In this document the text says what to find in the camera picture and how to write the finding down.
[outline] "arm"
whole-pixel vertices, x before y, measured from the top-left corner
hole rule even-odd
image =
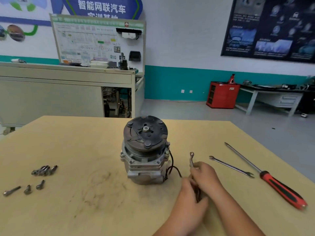
[[[195,187],[197,184],[192,179],[183,178],[169,218],[153,236],[187,236],[197,229],[208,208],[208,198],[197,203]]]
[[[224,189],[215,170],[196,162],[191,174],[199,187],[213,200],[228,236],[265,236],[234,198]]]

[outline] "table leg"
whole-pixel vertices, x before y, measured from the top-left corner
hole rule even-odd
[[[250,99],[250,104],[248,105],[247,111],[246,111],[246,115],[250,115],[250,113],[252,112],[256,97],[257,97],[258,92],[254,91],[252,98]]]
[[[302,96],[298,96],[296,98],[296,100],[295,100],[295,102],[294,102],[294,104],[293,104],[293,106],[292,106],[292,108],[291,108],[291,110],[289,112],[289,115],[288,115],[289,117],[292,117],[294,115],[294,113],[295,113],[295,111],[296,111],[296,109],[297,109],[297,107],[298,107],[298,105],[299,105],[299,103],[301,101],[301,98],[302,98]]]

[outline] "yellow table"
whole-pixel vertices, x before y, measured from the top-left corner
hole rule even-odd
[[[151,235],[167,219],[180,189],[174,170],[162,185],[140,186],[127,179],[120,161],[128,119],[44,116],[0,141],[0,189],[22,189],[0,197],[0,235]],[[314,235],[315,185],[239,128],[226,121],[165,120],[168,141],[183,176],[189,152],[211,164],[224,187],[268,236]],[[282,199],[228,142],[254,164],[296,190],[308,202],[299,211]],[[209,155],[255,174],[255,179],[210,161]],[[59,165],[45,177],[42,165]],[[33,193],[24,195],[28,184]],[[225,235],[211,204],[196,235]]]

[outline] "floor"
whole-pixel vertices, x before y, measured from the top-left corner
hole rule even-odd
[[[270,106],[255,105],[252,114],[246,116],[239,109],[212,109],[205,102],[146,99],[141,114],[161,119],[231,121],[315,182],[315,115],[287,117]]]

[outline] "compressor housing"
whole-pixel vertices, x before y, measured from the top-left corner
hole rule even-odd
[[[170,155],[167,135],[165,123],[153,116],[137,117],[127,123],[120,159],[134,183],[164,182]]]

